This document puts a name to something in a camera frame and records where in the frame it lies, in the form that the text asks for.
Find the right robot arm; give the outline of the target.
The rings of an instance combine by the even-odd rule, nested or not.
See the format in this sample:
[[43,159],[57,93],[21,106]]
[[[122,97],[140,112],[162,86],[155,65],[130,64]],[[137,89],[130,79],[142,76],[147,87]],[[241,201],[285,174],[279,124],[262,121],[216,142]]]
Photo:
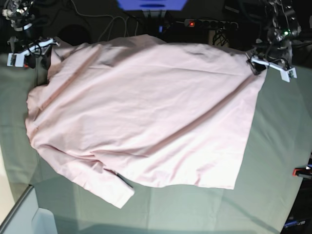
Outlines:
[[10,22],[15,34],[7,44],[11,52],[7,57],[9,67],[36,68],[40,61],[48,70],[51,65],[53,46],[59,43],[54,38],[45,38],[39,33],[39,19],[34,15],[34,0],[7,0],[1,10],[2,16]]

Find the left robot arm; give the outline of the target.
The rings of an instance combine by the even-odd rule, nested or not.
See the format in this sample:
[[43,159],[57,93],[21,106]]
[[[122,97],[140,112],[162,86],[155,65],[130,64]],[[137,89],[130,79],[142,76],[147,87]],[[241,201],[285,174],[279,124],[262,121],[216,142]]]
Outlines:
[[301,27],[291,0],[265,0],[264,4],[266,41],[258,40],[246,53],[247,63],[255,75],[273,68],[283,81],[290,82],[297,78],[292,66],[292,40],[299,36]]

